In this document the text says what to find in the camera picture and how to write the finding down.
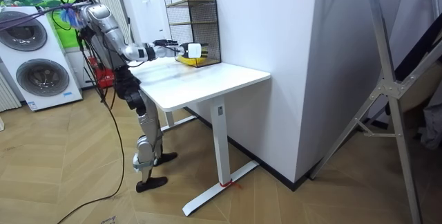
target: wooden floor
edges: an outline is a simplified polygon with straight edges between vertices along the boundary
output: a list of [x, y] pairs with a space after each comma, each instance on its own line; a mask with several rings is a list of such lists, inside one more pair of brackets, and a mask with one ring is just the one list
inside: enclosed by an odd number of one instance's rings
[[[0, 113], [6, 124], [0, 132], [1, 224], [56, 223], [118, 186], [122, 156], [115, 127], [94, 91], [84, 92], [84, 98], [37, 113], [27, 107]], [[113, 112], [126, 153], [124, 184], [115, 197], [84, 207], [65, 223], [100, 224], [113, 216], [118, 224], [410, 223], [394, 139], [367, 139], [360, 133], [315, 181], [296, 192], [259, 167], [239, 181], [242, 189], [230, 187], [184, 217], [184, 204], [218, 181], [211, 130], [194, 120], [167, 132], [165, 150], [179, 157], [154, 168], [153, 175], [168, 176], [169, 182], [138, 194], [135, 183], [141, 175], [131, 160], [141, 130], [124, 101], [117, 100]], [[174, 112], [176, 120], [188, 115]], [[442, 223], [441, 151], [411, 145], [425, 223]], [[249, 161], [229, 149], [232, 170]]]

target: wire rack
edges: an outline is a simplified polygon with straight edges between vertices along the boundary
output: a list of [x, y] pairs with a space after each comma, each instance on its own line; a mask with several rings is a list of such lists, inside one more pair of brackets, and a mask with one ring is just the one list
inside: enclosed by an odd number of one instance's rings
[[179, 43], [203, 44], [206, 57], [177, 61], [202, 67], [221, 62], [220, 33], [216, 0], [164, 0], [171, 37]]

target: desk leg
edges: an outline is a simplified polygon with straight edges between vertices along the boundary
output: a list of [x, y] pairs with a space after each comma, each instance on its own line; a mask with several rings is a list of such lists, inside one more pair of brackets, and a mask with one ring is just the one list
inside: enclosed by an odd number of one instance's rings
[[229, 143], [227, 142], [227, 125], [224, 97], [218, 96], [211, 100], [210, 116], [212, 119], [213, 141], [215, 142], [216, 165], [218, 179], [225, 185], [230, 182]]
[[175, 122], [175, 121], [173, 121], [172, 112], [165, 112], [164, 114], [166, 116], [167, 125], [165, 127], [161, 127], [161, 131], [168, 131], [168, 130], [172, 129], [173, 127], [179, 126], [179, 125], [184, 124], [190, 120], [196, 119], [196, 116], [192, 115], [192, 116], [189, 116], [187, 118], [184, 118], [182, 120], [178, 120], [177, 122]]
[[196, 209], [205, 204], [208, 200], [215, 197], [222, 190], [243, 177], [247, 172], [251, 171], [259, 164], [256, 161], [248, 162], [239, 170], [230, 174], [229, 164], [229, 143], [227, 142], [227, 126], [226, 111], [224, 106], [224, 97], [217, 96], [211, 100], [210, 113], [213, 128], [213, 141], [215, 142], [216, 165], [218, 167], [219, 183], [188, 202], [182, 209], [184, 214], [188, 216]]
[[3, 123], [3, 120], [0, 118], [0, 131], [3, 131], [5, 129], [5, 123]]

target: robot leg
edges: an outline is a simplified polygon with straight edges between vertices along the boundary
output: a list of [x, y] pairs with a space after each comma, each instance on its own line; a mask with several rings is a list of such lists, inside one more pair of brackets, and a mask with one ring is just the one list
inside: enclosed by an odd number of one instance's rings
[[155, 144], [155, 162], [153, 163], [153, 166], [160, 166], [161, 164], [168, 162], [170, 160], [173, 160], [176, 158], [178, 154], [176, 152], [171, 153], [164, 153], [163, 152], [163, 133], [161, 129], [158, 129], [158, 137], [157, 142]]
[[133, 166], [135, 169], [141, 170], [142, 180], [138, 182], [137, 192], [143, 192], [147, 189], [155, 189], [167, 183], [166, 177], [151, 178], [152, 167], [155, 164], [167, 162], [176, 157], [170, 154], [162, 154], [162, 132], [160, 129], [160, 121], [158, 120], [158, 112], [155, 103], [140, 91], [143, 97], [144, 108], [137, 109], [138, 121], [144, 132], [137, 141], [138, 153], [133, 158]]

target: washing machine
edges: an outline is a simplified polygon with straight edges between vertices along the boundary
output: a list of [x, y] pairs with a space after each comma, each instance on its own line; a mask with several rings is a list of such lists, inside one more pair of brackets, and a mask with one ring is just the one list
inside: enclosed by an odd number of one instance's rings
[[[37, 12], [33, 6], [6, 7], [0, 12], [0, 22]], [[77, 78], [47, 15], [0, 31], [0, 58], [31, 110], [82, 99]]]

